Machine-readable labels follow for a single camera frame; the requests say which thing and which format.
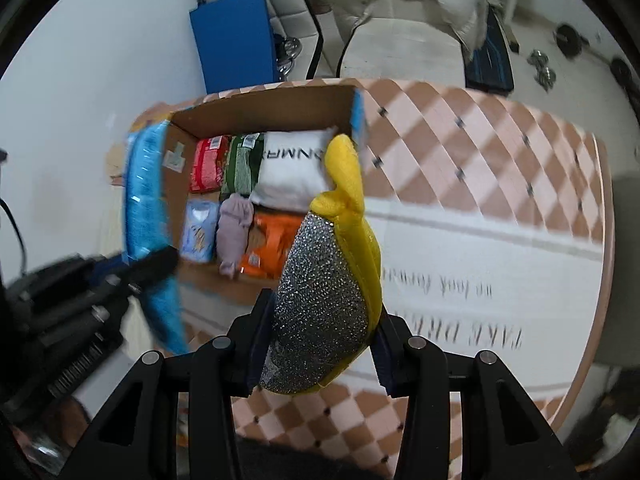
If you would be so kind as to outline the chrome dumbbells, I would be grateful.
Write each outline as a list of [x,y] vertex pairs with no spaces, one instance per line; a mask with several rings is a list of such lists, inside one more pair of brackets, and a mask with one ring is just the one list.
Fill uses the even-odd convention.
[[529,53],[527,63],[536,68],[536,81],[549,92],[556,83],[556,73],[549,66],[549,57],[539,49],[534,49]]

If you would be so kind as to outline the floor barbell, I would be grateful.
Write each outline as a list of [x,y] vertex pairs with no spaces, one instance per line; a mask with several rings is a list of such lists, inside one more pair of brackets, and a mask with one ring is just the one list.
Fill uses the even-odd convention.
[[616,82],[622,88],[627,88],[634,83],[634,77],[631,75],[631,68],[622,58],[619,56],[607,58],[604,54],[591,47],[589,40],[569,24],[559,25],[555,29],[553,36],[556,45],[562,52],[562,55],[569,60],[577,58],[579,55],[586,52],[605,63],[611,70]]

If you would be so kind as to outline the open cardboard box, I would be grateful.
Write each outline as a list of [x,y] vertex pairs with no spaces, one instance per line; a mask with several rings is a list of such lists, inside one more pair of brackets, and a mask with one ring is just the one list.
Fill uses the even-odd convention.
[[[359,142],[366,125],[361,94],[356,87],[351,84],[324,84],[320,80],[311,80],[298,87],[284,84],[275,89],[232,90],[216,94],[183,110],[157,117],[151,125],[160,122],[168,122],[163,148],[162,189],[169,236],[176,247],[181,245],[186,203],[193,194],[190,192],[191,170],[196,146],[201,140],[228,136],[231,141],[232,136],[251,133],[334,128],[335,136],[346,134]],[[224,199],[220,194],[219,197],[222,204]],[[296,214],[255,204],[253,207],[254,214],[258,211]],[[194,263],[181,257],[179,281],[202,292],[213,292],[238,306],[252,306],[263,287],[277,283],[278,279],[261,280],[245,276],[240,273],[240,268],[234,278],[221,275],[218,272],[216,236],[214,247],[213,260],[209,263]]]

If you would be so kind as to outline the mauve cloth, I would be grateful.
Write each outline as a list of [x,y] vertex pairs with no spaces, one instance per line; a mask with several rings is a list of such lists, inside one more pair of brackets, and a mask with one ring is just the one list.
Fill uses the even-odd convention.
[[253,204],[241,194],[231,194],[220,205],[216,233],[218,272],[227,278],[234,278],[239,270],[253,218]]

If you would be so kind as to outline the yellow silver scrub sponge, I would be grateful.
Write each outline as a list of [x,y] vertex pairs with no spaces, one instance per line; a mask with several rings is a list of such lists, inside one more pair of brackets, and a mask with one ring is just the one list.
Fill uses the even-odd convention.
[[381,252],[364,216],[355,143],[334,136],[323,162],[333,186],[311,201],[288,253],[260,378],[286,396],[340,376],[367,348],[383,307]]

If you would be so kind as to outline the green snack bag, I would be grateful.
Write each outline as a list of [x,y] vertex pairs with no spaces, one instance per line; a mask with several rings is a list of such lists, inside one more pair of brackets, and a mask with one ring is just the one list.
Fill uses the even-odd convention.
[[233,193],[247,197],[254,190],[263,151],[262,133],[232,136],[220,191],[224,200]]

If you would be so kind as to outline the white padded chair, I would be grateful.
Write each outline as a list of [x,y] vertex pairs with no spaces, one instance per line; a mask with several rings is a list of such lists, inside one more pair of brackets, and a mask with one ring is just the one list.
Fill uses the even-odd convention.
[[343,77],[427,81],[462,87],[462,45],[436,0],[360,0],[363,16],[345,42]]

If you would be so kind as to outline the white pillow pack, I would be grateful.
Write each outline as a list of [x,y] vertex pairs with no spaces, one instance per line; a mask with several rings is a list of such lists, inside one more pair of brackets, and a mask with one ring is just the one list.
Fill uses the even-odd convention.
[[334,128],[266,132],[250,201],[270,209],[306,214],[317,195],[334,188],[323,159],[335,133]]

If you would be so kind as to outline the long blue wrapper strip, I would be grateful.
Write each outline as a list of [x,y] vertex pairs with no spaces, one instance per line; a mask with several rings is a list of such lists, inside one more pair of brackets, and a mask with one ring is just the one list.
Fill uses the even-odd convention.
[[[124,251],[129,263],[171,244],[163,201],[162,168],[168,122],[150,125],[128,138],[124,173]],[[162,278],[142,290],[140,304],[155,342],[178,356],[189,352],[176,279]]]

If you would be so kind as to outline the light blue tissue pack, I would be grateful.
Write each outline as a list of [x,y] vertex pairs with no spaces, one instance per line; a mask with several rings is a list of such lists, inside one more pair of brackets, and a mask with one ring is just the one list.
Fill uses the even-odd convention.
[[210,200],[188,200],[180,256],[194,263],[213,260],[219,206]]

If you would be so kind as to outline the red snack packet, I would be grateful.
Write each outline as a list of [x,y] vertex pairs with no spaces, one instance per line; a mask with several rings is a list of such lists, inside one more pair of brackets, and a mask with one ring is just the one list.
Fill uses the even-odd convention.
[[214,136],[198,142],[190,177],[191,193],[209,193],[221,189],[229,145],[228,136]]

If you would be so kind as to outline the checkered table cloth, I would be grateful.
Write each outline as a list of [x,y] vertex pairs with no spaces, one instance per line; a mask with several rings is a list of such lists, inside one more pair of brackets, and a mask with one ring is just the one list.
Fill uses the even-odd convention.
[[351,84],[364,216],[383,307],[408,340],[409,395],[367,348],[333,382],[231,394],[231,339],[170,354],[189,396],[194,479],[242,479],[252,439],[299,479],[334,458],[394,479],[571,479],[555,435],[586,374],[612,282],[613,205],[601,143],[489,94],[389,79]]

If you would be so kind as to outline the blue foam mat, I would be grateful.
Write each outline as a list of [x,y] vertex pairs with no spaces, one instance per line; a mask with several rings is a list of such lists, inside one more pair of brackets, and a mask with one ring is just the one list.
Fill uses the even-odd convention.
[[190,12],[208,93],[279,80],[266,0],[215,0]]

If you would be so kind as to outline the orange snack bag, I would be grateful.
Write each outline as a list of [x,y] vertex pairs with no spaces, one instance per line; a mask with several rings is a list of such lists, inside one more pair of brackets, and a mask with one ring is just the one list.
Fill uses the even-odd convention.
[[299,214],[256,212],[240,273],[261,280],[280,278],[303,218]]

